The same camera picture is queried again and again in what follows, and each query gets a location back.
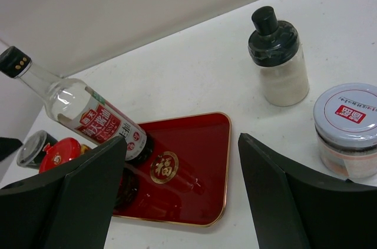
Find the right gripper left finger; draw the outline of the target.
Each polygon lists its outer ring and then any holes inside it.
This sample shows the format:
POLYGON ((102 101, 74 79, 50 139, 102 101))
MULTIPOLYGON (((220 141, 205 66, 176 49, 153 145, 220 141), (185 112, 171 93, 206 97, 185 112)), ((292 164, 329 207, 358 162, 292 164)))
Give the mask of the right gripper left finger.
POLYGON ((126 149, 115 137, 1 188, 1 248, 103 248, 126 149))

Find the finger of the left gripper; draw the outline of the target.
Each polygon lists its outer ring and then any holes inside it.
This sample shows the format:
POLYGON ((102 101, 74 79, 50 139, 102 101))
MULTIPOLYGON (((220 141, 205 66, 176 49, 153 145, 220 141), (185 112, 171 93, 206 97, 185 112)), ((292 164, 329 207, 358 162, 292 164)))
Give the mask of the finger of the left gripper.
POLYGON ((22 142, 17 138, 0 138, 0 161, 7 159, 22 146, 22 142))

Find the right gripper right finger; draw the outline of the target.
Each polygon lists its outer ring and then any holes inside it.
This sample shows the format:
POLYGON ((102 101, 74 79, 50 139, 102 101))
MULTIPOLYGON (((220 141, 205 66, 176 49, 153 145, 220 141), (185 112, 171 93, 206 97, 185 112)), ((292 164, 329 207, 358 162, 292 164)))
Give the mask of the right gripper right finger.
POLYGON ((238 148, 260 248, 376 247, 376 187, 315 171, 247 133, 238 148))

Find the clear lid white shaker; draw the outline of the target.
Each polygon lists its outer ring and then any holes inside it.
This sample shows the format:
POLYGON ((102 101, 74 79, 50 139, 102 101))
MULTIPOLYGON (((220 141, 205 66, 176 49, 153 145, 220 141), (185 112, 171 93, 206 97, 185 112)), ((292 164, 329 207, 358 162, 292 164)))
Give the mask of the clear lid white shaker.
POLYGON ((58 140, 44 130, 35 132, 18 150, 16 163, 19 167, 38 170, 47 150, 58 140))

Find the red lid sauce jar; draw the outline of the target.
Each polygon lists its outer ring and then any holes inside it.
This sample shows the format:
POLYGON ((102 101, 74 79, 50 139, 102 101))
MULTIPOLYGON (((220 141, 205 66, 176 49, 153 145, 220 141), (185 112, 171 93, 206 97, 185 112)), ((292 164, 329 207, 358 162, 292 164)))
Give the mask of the red lid sauce jar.
POLYGON ((76 159, 91 150, 91 148, 85 144, 80 144, 74 138, 68 137, 54 145, 47 145, 43 150, 45 151, 45 156, 39 166, 39 173, 76 159))

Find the soy sauce glass bottle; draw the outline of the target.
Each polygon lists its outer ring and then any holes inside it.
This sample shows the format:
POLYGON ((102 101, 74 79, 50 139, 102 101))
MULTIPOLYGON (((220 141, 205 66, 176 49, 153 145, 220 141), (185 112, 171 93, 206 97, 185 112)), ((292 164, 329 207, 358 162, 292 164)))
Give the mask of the soy sauce glass bottle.
POLYGON ((1 72, 33 90, 52 120, 92 143, 123 137, 127 163, 139 165, 151 155, 153 141, 147 133, 82 80, 48 72, 15 46, 1 54, 1 72))

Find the jar with white lid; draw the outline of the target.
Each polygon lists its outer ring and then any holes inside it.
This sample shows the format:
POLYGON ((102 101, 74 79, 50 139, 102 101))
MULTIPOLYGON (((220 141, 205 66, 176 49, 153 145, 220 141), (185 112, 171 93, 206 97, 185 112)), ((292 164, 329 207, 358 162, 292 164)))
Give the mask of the jar with white lid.
POLYGON ((328 169, 348 178, 376 174, 376 86, 328 89, 316 100, 313 119, 320 159, 328 169))

